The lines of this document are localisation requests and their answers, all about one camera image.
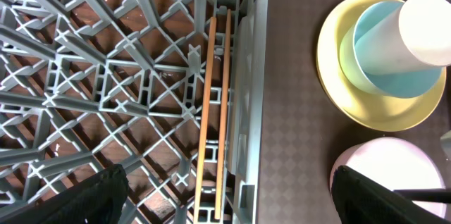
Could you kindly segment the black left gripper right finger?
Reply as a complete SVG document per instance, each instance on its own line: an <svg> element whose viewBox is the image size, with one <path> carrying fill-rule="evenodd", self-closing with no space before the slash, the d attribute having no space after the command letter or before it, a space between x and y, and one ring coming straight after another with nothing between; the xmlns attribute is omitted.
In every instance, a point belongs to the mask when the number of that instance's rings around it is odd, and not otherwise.
<svg viewBox="0 0 451 224"><path fill-rule="evenodd" d="M331 184L342 224L450 224L415 201L393 202L393 192L348 166L338 167Z"/></svg>

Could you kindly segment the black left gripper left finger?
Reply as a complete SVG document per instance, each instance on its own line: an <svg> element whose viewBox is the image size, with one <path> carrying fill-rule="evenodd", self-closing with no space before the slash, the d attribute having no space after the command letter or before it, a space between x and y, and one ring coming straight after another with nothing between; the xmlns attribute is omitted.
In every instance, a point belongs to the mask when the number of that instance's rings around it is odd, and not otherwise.
<svg viewBox="0 0 451 224"><path fill-rule="evenodd" d="M114 164L37 206L1 220L7 224L117 224L128 198L122 165Z"/></svg>

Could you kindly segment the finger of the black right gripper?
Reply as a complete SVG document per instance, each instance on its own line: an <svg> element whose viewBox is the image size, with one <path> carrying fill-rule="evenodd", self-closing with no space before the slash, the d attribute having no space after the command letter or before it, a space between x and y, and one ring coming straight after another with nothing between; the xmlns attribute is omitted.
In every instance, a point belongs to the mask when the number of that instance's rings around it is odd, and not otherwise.
<svg viewBox="0 0 451 224"><path fill-rule="evenodd" d="M393 192L393 202L425 201L450 203L450 189L397 189Z"/></svg>

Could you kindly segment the pink bowl with food scraps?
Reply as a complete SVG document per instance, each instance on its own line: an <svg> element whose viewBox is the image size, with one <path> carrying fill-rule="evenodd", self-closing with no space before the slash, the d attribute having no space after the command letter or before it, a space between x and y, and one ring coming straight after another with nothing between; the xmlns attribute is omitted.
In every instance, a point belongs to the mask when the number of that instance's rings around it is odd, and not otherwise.
<svg viewBox="0 0 451 224"><path fill-rule="evenodd" d="M348 166L391 191L445 187L436 164L423 150L394 137L373 139L344 151L332 167L330 180L339 166Z"/></svg>

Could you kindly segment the yellow plastic plate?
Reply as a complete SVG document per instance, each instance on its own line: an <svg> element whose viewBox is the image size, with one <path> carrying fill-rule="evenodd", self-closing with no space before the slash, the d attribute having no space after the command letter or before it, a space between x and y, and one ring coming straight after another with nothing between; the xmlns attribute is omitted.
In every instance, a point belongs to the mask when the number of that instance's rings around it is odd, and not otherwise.
<svg viewBox="0 0 451 224"><path fill-rule="evenodd" d="M316 65L321 85L338 109L360 125L396 132L412 128L432 114L442 98L447 73L443 69L431 90L410 99L366 93L345 77L339 64L340 43L360 14L380 1L385 0L344 0L339 3L321 27Z"/></svg>

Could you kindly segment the light blue plastic bowl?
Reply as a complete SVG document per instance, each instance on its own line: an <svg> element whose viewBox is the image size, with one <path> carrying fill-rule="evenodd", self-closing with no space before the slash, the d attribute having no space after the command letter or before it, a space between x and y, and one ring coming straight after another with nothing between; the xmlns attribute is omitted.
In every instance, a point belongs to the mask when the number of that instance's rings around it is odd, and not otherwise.
<svg viewBox="0 0 451 224"><path fill-rule="evenodd" d="M403 99L417 97L429 91L443 73L441 68L388 75L371 75L362 70L359 59L364 52L356 47L356 43L401 5L401 1L381 1L371 5L342 38L339 50L342 72L356 88L369 94Z"/></svg>

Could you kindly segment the white plastic cup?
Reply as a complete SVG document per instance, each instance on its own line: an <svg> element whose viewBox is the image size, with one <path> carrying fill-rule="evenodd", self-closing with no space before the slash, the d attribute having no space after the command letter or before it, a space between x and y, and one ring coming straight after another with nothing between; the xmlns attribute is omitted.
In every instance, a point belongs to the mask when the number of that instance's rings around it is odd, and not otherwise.
<svg viewBox="0 0 451 224"><path fill-rule="evenodd" d="M378 2L357 23L355 49L362 70L372 75L449 66L450 2Z"/></svg>

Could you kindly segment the wooden chopstick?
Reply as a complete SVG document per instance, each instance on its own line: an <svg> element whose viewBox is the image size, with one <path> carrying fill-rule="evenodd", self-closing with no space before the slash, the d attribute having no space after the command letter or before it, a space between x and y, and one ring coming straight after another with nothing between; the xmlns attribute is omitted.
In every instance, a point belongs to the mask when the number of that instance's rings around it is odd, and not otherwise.
<svg viewBox="0 0 451 224"><path fill-rule="evenodd" d="M225 28L225 48L223 55L223 77L221 88L221 116L219 125L218 139L218 167L216 176L216 198L215 198L215 219L220 220L222 216L223 203L223 182L224 165L226 154L226 133L227 133L227 113L228 113L228 90L230 77L230 36L231 36L232 12L227 10L226 28Z"/></svg>
<svg viewBox="0 0 451 224"><path fill-rule="evenodd" d="M210 18L209 27L209 42L207 48L207 58L206 58L206 69L204 77L204 91L203 91L203 103L202 103L202 119L200 125L199 134L199 150L197 157L197 176L196 176L196 187L195 187L195 197L194 197L194 224L199 223L199 207L201 203L202 195L202 183L204 174L204 160L206 152L206 137L208 130L208 119L209 119L209 102L211 96L211 79L212 70L214 63L214 42L216 37L216 17L212 16Z"/></svg>

